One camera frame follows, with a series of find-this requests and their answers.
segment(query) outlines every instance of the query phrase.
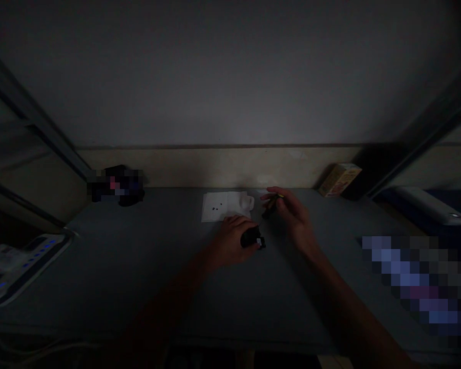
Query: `small box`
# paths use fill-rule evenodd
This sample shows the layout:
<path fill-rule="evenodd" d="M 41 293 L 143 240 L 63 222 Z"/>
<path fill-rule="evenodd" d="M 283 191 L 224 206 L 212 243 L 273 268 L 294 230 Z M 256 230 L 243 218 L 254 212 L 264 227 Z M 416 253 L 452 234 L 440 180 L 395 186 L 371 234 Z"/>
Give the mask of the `small box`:
<path fill-rule="evenodd" d="M 352 163 L 335 164 L 318 191 L 324 197 L 338 197 L 361 171 Z"/>

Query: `small black device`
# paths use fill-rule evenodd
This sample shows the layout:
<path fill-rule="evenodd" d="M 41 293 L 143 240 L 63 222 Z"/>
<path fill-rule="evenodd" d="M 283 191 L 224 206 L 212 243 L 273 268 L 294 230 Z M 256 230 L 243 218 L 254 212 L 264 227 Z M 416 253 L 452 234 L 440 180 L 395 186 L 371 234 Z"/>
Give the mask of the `small black device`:
<path fill-rule="evenodd" d="M 260 228 L 258 226 L 249 228 L 241 236 L 241 246 L 242 247 L 245 248 L 255 243 L 260 245 L 259 250 L 264 249 L 266 247 L 265 238 L 261 237 Z"/>

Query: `desk surface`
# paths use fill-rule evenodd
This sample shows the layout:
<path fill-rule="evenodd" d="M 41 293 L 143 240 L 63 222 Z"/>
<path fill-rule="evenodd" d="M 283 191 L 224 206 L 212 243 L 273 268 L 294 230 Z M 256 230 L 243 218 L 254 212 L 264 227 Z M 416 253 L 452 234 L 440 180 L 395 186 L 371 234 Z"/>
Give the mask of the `desk surface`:
<path fill-rule="evenodd" d="M 80 237 L 21 296 L 0 308 L 0 331 L 109 337 L 208 244 L 219 223 L 201 223 L 203 194 L 217 189 L 147 189 L 142 203 L 93 203 L 68 227 Z M 325 199 L 294 190 L 309 208 L 319 244 L 398 343 L 423 355 L 456 351 L 427 335 L 362 260 L 357 239 L 406 235 L 372 201 Z M 260 193 L 252 218 L 261 221 Z M 310 303 L 314 277 L 286 241 L 276 215 L 260 230 L 267 248 L 246 263 L 217 271 L 196 295 L 178 343 L 333 353 L 332 340 Z"/>

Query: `cable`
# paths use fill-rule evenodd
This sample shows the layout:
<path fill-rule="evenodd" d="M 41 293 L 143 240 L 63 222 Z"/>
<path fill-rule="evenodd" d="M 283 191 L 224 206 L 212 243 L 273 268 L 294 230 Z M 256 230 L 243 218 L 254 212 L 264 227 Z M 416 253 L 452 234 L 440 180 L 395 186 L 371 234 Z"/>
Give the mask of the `cable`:
<path fill-rule="evenodd" d="M 74 347 L 87 347 L 89 349 L 97 349 L 97 348 L 101 347 L 101 345 L 96 344 L 96 343 L 88 343 L 88 342 L 76 342 L 76 343 L 68 343 L 68 344 L 64 344 L 64 345 L 59 345 L 59 346 L 56 346 L 56 347 L 52 347 L 52 348 L 50 348 L 48 350 L 44 350 L 44 351 L 40 352 L 37 355 L 34 355 L 34 356 L 31 356 L 31 357 L 27 358 L 26 360 L 22 361 L 20 363 L 20 365 L 27 365 L 27 364 L 30 364 L 30 363 L 32 363 L 34 361 L 42 359 L 43 357 L 48 356 L 49 354 L 53 354 L 53 353 L 58 352 L 58 351 L 73 349 Z"/>
<path fill-rule="evenodd" d="M 24 351 L 24 350 L 17 350 L 15 348 L 11 348 L 11 347 L 8 347 L 1 339 L 0 339 L 0 347 L 4 350 L 4 351 L 7 351 L 7 352 L 10 352 L 12 354 L 17 354 L 17 355 L 34 355 L 34 354 L 37 354 L 53 345 L 56 345 L 57 343 L 59 343 L 61 340 L 57 339 L 51 343 L 49 343 L 48 345 L 42 347 L 42 348 L 38 348 L 36 350 L 31 350 L 31 351 Z"/>

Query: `right hand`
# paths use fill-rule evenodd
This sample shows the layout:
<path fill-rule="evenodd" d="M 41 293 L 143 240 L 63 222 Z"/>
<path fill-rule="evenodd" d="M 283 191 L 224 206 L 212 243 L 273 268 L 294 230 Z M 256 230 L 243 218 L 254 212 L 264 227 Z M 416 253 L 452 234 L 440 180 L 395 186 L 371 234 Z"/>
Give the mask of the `right hand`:
<path fill-rule="evenodd" d="M 312 231 L 307 208 L 289 190 L 281 187 L 268 187 L 266 190 L 272 193 L 261 196 L 262 200 L 268 200 L 275 194 L 284 196 L 277 200 L 277 211 L 287 224 L 288 235 L 302 254 L 314 258 L 320 248 Z"/>

